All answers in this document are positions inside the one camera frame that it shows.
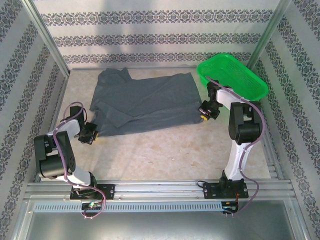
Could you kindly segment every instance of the patterned wallpaper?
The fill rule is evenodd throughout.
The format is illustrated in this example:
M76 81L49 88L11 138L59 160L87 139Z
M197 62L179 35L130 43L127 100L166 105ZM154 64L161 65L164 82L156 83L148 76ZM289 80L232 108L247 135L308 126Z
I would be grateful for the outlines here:
M34 177L33 139L48 132L65 78L19 0L0 1L0 52L0 240L6 240Z
M34 0L70 69L243 63L279 0Z
M320 8L292 1L260 60L262 100L276 155L291 179L311 239L320 239Z

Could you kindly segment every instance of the green plastic basket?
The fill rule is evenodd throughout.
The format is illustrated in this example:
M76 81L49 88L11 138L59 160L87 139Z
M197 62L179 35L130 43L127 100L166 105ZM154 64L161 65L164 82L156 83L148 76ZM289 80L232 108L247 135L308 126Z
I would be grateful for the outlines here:
M218 80L221 85L230 86L237 94L250 101L258 101L267 95L267 84L245 65L227 53L219 53L200 63L196 68L202 84Z

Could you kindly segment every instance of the purple cable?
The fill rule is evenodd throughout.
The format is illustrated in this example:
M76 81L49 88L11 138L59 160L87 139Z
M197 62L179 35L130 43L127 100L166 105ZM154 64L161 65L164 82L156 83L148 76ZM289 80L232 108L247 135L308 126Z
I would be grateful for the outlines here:
M240 174L242 175L242 177L243 177L244 179L247 179L247 180L255 183L255 184L256 184L256 190L255 190L255 193L254 193L254 194L252 195L252 197L250 198L250 200L246 203L246 205L244 205L244 207L241 208L241 209L236 213L236 214L238 214L238 213L240 213L243 209L245 209L245 208L248 207L248 205L254 200L254 198L257 196L257 194L258 194L258 192L259 192L259 183L258 183L256 180L247 177L247 176L243 173L243 171L242 171L242 162L243 162L243 160L244 160L244 157L245 157L245 154L246 154L246 151L248 150L248 148L250 148L251 146L253 146L253 145L256 144L257 142L259 142L259 141L263 138L263 136L265 135L267 124L266 124L266 120L265 120L265 117L264 117L263 113L260 111L259 108L257 108L257 106L255 106L253 103L249 102L248 100L244 99L244 98L241 97L240 95L236 94L234 91L231 90L231 88L226 88L226 87L222 86L221 84L219 84L218 82L214 81L211 77L206 76L206 78L207 78L210 82L214 83L215 85L219 86L220 88L222 88L222 89L226 90L227 92L231 93L233 96L235 96L235 97L236 97L237 99L239 99L240 101L242 101L242 102L250 105L254 110L256 110L256 112L258 113L258 115L259 115L259 117L260 117L260 119L261 119L261 121L262 121L262 129L261 129L261 134L260 134L260 136L259 136L254 142L250 143L248 146L246 146L246 147L244 148L244 151L243 151L243 153L242 153L242 155L241 155L241 157L240 157L240 161L239 161L239 171L240 171Z
M87 189L92 189L92 190L95 190L96 192L98 192L98 193L100 193L100 194L102 195L103 204L102 204L102 207L101 207L100 211L99 211L96 215L93 215L93 216L91 216L91 217L87 217L87 216L85 215L86 212L84 212L84 214L81 213L81 214L84 216L84 218L93 219L93 218L97 217L98 215L100 215L100 214L103 212L103 210L105 209L106 204L107 204L106 195L105 195L105 193L104 193L103 191L101 191L101 190L98 189L98 188L95 188L95 187L92 187L92 186L83 185L83 184L77 184L77 183L74 183L74 182L72 182L72 181L70 181L70 180L68 179L67 162L66 162L66 160L65 160L64 154L63 154L63 152L62 152L62 149L61 149L60 144L59 144L58 139L57 139L57 131L58 131L58 129L61 128L61 127L62 127L63 125L65 125L66 123L68 123L68 122L70 122L71 120L73 120L73 119L75 119L76 117L78 117L78 116L81 114L81 112L83 111L83 109L84 109L84 105L83 105L81 102L75 101L75 102L71 103L69 106L66 107L66 109L64 110L64 113L63 113L63 118L65 118L65 115L66 115L67 110L68 110L72 105L74 105L74 104L80 104L81 110L80 110L76 115L74 115L73 117L70 117L69 119L64 120L63 122L61 122L61 123L53 130L52 136L53 136L54 142L55 142L55 144L56 144L56 148L57 148L57 150L58 150L58 152L59 152L59 154L60 154L60 158L61 158L61 161L62 161L63 170L64 170L64 174L63 174L64 180L65 180L68 184L70 184L70 185L72 185L72 186L83 187L83 188L87 188Z

